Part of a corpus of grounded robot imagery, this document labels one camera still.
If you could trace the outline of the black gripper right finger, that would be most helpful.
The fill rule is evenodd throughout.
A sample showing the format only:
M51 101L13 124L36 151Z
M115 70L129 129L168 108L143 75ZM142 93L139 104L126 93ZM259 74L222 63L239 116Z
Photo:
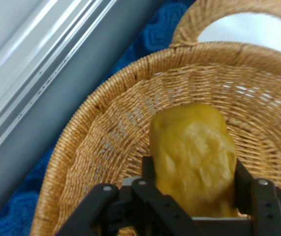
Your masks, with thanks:
M281 188L254 178L240 160L235 171L235 205L250 216L252 236L281 236Z

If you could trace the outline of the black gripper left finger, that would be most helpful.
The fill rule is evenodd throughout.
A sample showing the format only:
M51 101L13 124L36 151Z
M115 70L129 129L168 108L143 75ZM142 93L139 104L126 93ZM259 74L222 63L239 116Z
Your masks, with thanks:
M58 230L59 236L116 236L132 227L138 236L203 236L205 233L169 195L155 186L153 158L142 175L121 188L95 185Z

